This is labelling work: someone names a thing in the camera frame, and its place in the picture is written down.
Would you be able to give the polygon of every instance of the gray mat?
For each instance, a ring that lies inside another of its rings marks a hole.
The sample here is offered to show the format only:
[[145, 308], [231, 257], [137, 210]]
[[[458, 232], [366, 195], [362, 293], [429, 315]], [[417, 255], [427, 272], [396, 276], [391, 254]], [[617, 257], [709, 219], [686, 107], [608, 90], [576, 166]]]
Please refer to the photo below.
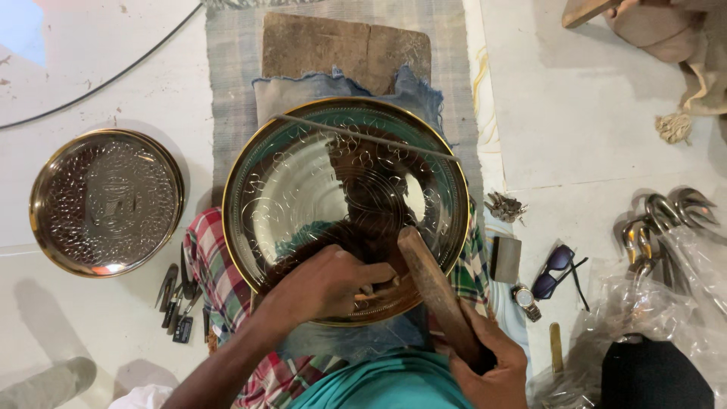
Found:
[[470, 194], [482, 208], [478, 132], [461, 0], [327, 0], [254, 9], [208, 9], [207, 56], [214, 116], [213, 204], [221, 203], [230, 168], [245, 142], [257, 131], [255, 94], [250, 83], [260, 76], [262, 19], [268, 11], [388, 25], [426, 33], [432, 44], [431, 85], [444, 96], [444, 134], [453, 145], [454, 154], [462, 159], [470, 182]]

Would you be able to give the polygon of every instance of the black bag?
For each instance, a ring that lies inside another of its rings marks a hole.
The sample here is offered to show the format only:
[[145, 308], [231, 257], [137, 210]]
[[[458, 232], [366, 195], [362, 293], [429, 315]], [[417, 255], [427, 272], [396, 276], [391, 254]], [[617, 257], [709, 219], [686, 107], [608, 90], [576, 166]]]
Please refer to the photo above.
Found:
[[714, 409], [715, 395], [702, 374], [669, 341], [611, 344], [603, 358], [603, 409]]

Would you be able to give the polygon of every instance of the brass plate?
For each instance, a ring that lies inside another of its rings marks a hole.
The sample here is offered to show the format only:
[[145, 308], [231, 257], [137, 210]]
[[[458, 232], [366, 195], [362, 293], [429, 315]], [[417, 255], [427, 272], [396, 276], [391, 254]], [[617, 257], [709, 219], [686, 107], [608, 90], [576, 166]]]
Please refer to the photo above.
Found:
[[43, 166], [31, 192], [31, 228], [66, 271], [115, 277], [169, 240], [184, 197], [180, 169], [161, 144], [131, 130], [95, 130]]
[[[291, 116], [451, 155], [422, 120], [367, 98], [329, 98]], [[237, 158], [222, 201], [225, 241], [256, 293], [267, 293], [323, 246], [339, 244], [366, 263], [389, 262], [401, 278], [384, 296], [356, 296], [348, 317], [325, 325], [365, 325], [421, 302], [396, 245], [416, 226], [447, 274], [469, 223], [464, 174], [456, 162], [274, 119]]]

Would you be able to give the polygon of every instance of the white floor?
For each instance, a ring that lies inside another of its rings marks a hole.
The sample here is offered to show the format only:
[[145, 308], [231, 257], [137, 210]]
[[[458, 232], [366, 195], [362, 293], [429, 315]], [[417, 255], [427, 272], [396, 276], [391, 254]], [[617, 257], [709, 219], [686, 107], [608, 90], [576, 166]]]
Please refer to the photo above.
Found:
[[[623, 43], [599, 19], [565, 31], [559, 21], [565, 2], [464, 3], [483, 178], [531, 205], [527, 227], [515, 224], [523, 241], [521, 279], [531, 284], [560, 240], [591, 258], [580, 272], [587, 287], [591, 271], [623, 271], [613, 225], [633, 210], [637, 195], [690, 185], [727, 206], [727, 124], [700, 119], [694, 146], [664, 144], [653, 130], [654, 115], [675, 110], [684, 87], [680, 74]], [[37, 57], [21, 56], [22, 47], [0, 45], [0, 61], [12, 55], [0, 63], [0, 80], [9, 82], [0, 85], [0, 124], [110, 78], [196, 5], [82, 0], [61, 9], [53, 1], [36, 3], [43, 12], [45, 67], [31, 62]], [[100, 369], [97, 381], [63, 407], [105, 408], [133, 386], [178, 384], [206, 356], [199, 307], [188, 345], [164, 335], [153, 308], [167, 266], [177, 262], [181, 230], [140, 269], [90, 280], [59, 270], [39, 253], [27, 221], [31, 184], [50, 154], [76, 135], [107, 126], [146, 132], [180, 160], [190, 192], [181, 226], [208, 205], [212, 94], [204, 20], [204, 11], [198, 13], [153, 57], [92, 99], [0, 131], [0, 389], [52, 362], [86, 356]], [[0, 44], [2, 30], [0, 24]], [[548, 325], [561, 324], [567, 351], [582, 308], [570, 280], [539, 306], [544, 318], [528, 326], [534, 373], [550, 363]]]

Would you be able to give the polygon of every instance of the black cable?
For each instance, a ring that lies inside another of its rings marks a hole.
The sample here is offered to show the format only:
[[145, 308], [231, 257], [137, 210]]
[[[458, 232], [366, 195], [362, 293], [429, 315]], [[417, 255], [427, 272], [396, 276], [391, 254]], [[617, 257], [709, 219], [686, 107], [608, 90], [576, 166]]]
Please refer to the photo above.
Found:
[[141, 58], [139, 58], [138, 60], [134, 61], [133, 64], [131, 64], [128, 67], [126, 67], [126, 69], [124, 69], [122, 72], [116, 74], [112, 79], [109, 79], [107, 82], [104, 82], [103, 84], [99, 85], [98, 87], [95, 87], [93, 90], [90, 90], [90, 91], [86, 92], [85, 94], [81, 95], [80, 97], [76, 98], [75, 100], [72, 100], [69, 103], [63, 104], [63, 105], [59, 106], [58, 108], [54, 108], [54, 109], [52, 109], [50, 111], [44, 112], [44, 113], [42, 113], [40, 115], [32, 116], [31, 118], [27, 118], [27, 119], [24, 119], [22, 121], [18, 121], [18, 122], [13, 122], [13, 123], [10, 123], [10, 124], [2, 125], [2, 126], [0, 126], [0, 130], [6, 130], [8, 128], [12, 128], [12, 127], [16, 127], [18, 125], [27, 124], [28, 122], [36, 121], [37, 119], [40, 119], [40, 118], [45, 118], [46, 116], [49, 116], [50, 114], [55, 114], [56, 112], [62, 111], [64, 109], [68, 108], [69, 106], [75, 105], [77, 102], [80, 102], [80, 101], [82, 101], [82, 100], [90, 97], [91, 95], [95, 94], [96, 92], [100, 91], [105, 86], [107, 86], [110, 83], [114, 82], [115, 80], [119, 79], [119, 77], [121, 77], [122, 75], [124, 75], [127, 72], [131, 71], [135, 66], [139, 65], [139, 63], [141, 63], [142, 61], [144, 61], [144, 59], [146, 59], [146, 57], [148, 57], [153, 52], [155, 52], [159, 47], [161, 47], [162, 44], [164, 44], [166, 42], [166, 40], [169, 39], [169, 37], [173, 36], [174, 33], [176, 33], [177, 31], [179, 31], [179, 29], [189, 19], [191, 19], [192, 16], [194, 15], [194, 13], [196, 13], [197, 10], [199, 10], [201, 7], [202, 7], [202, 3], [197, 4], [197, 7], [195, 7], [194, 10], [192, 10], [192, 12], [189, 13], [189, 15], [187, 17], [185, 17], [185, 19], [182, 20], [182, 22], [177, 25], [177, 27], [174, 27], [174, 30], [172, 30], [169, 34], [166, 35], [166, 37], [164, 37], [159, 43], [157, 43], [157, 45], [155, 45], [154, 47], [152, 47], [152, 49], [150, 49], [149, 51], [147, 51], [146, 54], [142, 55]]

